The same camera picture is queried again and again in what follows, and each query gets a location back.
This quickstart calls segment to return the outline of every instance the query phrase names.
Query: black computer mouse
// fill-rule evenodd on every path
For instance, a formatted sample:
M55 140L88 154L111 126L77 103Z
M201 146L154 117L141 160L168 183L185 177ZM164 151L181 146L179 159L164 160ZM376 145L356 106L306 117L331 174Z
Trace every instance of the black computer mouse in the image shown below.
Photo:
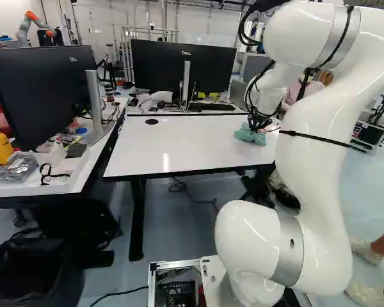
M156 104L156 107L158 109L163 109L165 107L165 102L163 101L159 101L157 104Z

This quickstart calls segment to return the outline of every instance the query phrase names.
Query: black desk leg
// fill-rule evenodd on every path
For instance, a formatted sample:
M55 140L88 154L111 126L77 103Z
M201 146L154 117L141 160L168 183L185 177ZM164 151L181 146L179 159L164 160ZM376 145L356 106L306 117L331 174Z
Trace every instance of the black desk leg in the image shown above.
M134 210L132 212L131 241L129 243L129 261L138 261L143 258L143 217L145 213L146 186L146 178L137 176L131 180Z
M261 203L267 207L274 207L274 204L268 202L269 190L267 183L270 175L276 169L275 163L262 165L253 178L242 177L243 184L247 191L240 197L240 200L246 200L253 197L255 202Z

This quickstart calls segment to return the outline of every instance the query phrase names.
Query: blue bottle cap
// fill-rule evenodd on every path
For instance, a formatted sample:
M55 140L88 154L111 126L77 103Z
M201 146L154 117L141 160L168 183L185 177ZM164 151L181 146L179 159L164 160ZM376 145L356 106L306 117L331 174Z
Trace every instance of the blue bottle cap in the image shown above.
M87 132L87 128L77 128L76 133L77 134L84 134Z

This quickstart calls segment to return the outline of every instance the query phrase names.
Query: white table surface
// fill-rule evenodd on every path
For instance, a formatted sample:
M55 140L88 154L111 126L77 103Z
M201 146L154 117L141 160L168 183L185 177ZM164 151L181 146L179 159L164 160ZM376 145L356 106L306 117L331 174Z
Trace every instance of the white table surface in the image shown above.
M147 125L149 118L158 124ZM128 116L104 177L272 163L278 131L267 133L266 146L235 139L234 131L246 120L246 115Z
M120 102L119 108L122 111L127 98L123 98ZM103 117L108 118L114 108L114 106L107 104L107 108L103 111ZM79 118L79 123L88 129L88 133L92 131L91 120ZM87 146L82 157L64 159L52 170L52 174L69 173L71 177L52 178L49 185L40 185L41 174L37 168L23 183L0 182L0 197L80 193L112 131L113 128L93 146Z

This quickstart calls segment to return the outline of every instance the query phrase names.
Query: small white container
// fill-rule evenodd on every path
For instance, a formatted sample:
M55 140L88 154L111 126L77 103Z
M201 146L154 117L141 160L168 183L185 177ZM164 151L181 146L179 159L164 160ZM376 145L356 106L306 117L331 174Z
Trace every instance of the small white container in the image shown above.
M39 166L48 163L55 168L67 155L67 149L57 143L44 143L36 150L33 155Z

